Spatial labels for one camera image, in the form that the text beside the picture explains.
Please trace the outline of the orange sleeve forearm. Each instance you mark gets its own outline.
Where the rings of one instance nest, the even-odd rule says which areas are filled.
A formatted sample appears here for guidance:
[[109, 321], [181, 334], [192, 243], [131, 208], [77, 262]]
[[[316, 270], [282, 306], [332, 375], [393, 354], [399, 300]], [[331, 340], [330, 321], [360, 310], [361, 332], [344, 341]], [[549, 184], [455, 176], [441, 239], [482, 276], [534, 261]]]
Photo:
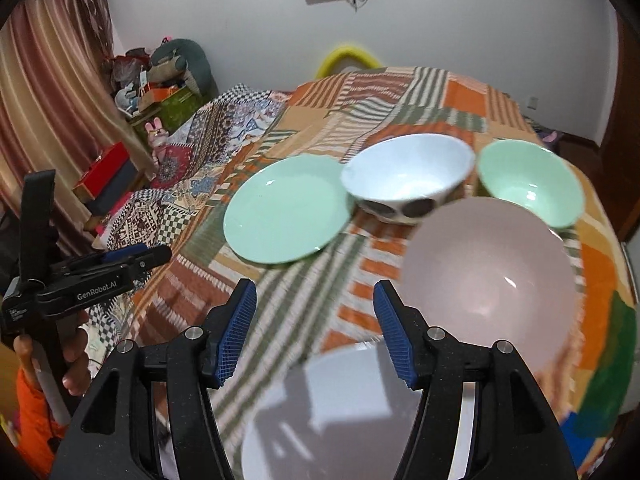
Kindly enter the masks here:
[[16, 378], [16, 394], [21, 429], [17, 452], [39, 479], [47, 479], [55, 454], [51, 443], [62, 440], [66, 428], [50, 417], [44, 394], [28, 380], [21, 368]]

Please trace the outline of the person's left hand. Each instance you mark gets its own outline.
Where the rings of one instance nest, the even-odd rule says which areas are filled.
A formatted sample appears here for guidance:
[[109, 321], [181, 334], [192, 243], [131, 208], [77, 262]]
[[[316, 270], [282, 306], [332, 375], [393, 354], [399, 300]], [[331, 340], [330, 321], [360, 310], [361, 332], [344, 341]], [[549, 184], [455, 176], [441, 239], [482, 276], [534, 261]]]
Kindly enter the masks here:
[[[79, 311], [75, 333], [63, 344], [63, 356], [70, 366], [63, 378], [63, 385], [72, 396], [82, 396], [91, 384], [89, 358], [86, 353], [88, 334], [82, 328], [88, 319], [86, 311]], [[28, 335], [18, 335], [13, 341], [13, 349], [27, 382], [39, 390], [40, 385], [34, 367], [36, 360], [32, 356], [32, 338]]]

